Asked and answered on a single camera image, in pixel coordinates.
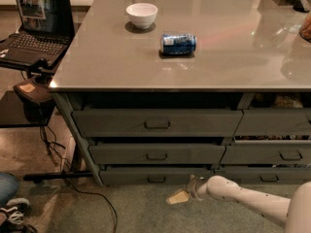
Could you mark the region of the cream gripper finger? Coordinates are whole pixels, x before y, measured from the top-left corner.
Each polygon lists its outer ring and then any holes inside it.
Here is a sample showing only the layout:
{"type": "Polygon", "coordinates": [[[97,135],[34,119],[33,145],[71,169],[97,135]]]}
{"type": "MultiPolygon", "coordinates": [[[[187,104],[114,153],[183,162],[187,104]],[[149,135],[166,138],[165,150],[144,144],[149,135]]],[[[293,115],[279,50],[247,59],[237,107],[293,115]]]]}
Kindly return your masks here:
{"type": "Polygon", "coordinates": [[[186,203],[190,199],[189,194],[185,190],[178,190],[166,199],[169,205],[186,203]]]}

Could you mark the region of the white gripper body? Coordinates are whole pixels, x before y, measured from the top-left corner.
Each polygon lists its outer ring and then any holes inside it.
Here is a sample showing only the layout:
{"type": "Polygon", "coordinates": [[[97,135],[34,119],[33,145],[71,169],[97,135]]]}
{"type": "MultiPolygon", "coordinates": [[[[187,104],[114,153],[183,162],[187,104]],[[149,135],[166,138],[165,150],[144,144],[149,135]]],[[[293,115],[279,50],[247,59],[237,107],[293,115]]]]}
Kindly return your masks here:
{"type": "Polygon", "coordinates": [[[207,180],[191,175],[186,191],[193,200],[202,201],[207,195],[207,180]]]}

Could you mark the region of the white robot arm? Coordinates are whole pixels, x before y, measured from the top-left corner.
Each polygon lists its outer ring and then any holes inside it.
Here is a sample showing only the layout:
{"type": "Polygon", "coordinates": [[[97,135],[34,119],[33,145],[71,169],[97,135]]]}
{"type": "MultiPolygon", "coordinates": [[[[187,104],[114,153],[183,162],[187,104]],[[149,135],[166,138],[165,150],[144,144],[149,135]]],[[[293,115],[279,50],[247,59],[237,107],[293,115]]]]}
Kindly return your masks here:
{"type": "Polygon", "coordinates": [[[284,229],[284,233],[311,233],[311,183],[300,185],[292,198],[256,191],[240,186],[222,176],[209,179],[191,176],[185,189],[170,195],[170,205],[202,201],[206,196],[236,202],[284,229]]]}

